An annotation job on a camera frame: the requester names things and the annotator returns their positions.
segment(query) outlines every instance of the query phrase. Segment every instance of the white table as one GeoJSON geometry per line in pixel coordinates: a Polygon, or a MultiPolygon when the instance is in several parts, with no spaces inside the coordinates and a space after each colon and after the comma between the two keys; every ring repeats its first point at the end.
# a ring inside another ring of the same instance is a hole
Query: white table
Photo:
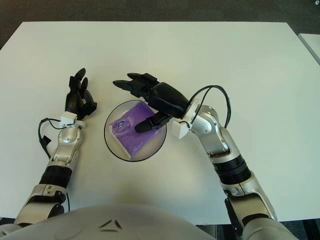
{"type": "MultiPolygon", "coordinates": [[[[15,218],[48,159],[40,119],[58,118],[69,76],[85,67],[98,109],[68,186],[71,209],[97,204],[157,206],[194,224],[227,224],[225,195],[197,137],[169,132],[162,148],[136,163],[117,159],[104,124],[135,99],[113,86],[126,73],[150,73],[187,98],[222,85],[229,131],[280,221],[320,217],[320,67],[286,23],[24,22],[0,51],[0,216],[15,218]]],[[[226,117],[222,94],[205,103],[226,117]]],[[[45,127],[53,141],[58,132],[45,127]]]]}
{"type": "Polygon", "coordinates": [[[298,37],[314,59],[320,64],[320,34],[300,33],[298,37]]]}

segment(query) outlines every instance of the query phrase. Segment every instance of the robotic hand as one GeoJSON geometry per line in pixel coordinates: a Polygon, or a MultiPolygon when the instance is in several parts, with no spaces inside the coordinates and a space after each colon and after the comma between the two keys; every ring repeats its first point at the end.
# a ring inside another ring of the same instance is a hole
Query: robotic hand
{"type": "Polygon", "coordinates": [[[123,90],[130,91],[137,98],[143,97],[150,107],[159,111],[136,125],[134,128],[137,133],[159,129],[171,118],[180,119],[183,117],[189,102],[175,88],[164,82],[158,82],[154,76],[148,73],[129,73],[128,77],[132,80],[116,80],[113,81],[113,84],[123,90]]]}
{"type": "Polygon", "coordinates": [[[243,239],[296,239],[277,222],[274,208],[231,135],[220,125],[215,110],[198,105],[193,99],[188,101],[172,86],[158,82],[148,73],[128,76],[131,81],[116,80],[113,84],[138,98],[143,97],[150,107],[159,111],[136,125],[135,130],[141,133],[161,128],[176,118],[172,122],[174,135],[180,139],[190,130],[198,136],[227,195],[225,205],[238,235],[243,239]]]}

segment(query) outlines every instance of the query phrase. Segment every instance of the purple package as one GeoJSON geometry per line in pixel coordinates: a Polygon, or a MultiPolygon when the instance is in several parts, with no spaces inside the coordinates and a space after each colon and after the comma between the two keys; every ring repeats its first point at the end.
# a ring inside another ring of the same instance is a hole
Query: purple package
{"type": "Polygon", "coordinates": [[[159,129],[152,129],[147,132],[138,133],[135,130],[135,126],[138,123],[154,114],[154,111],[145,102],[140,101],[122,117],[109,125],[113,136],[121,144],[129,158],[133,158],[160,131],[159,129]]]}

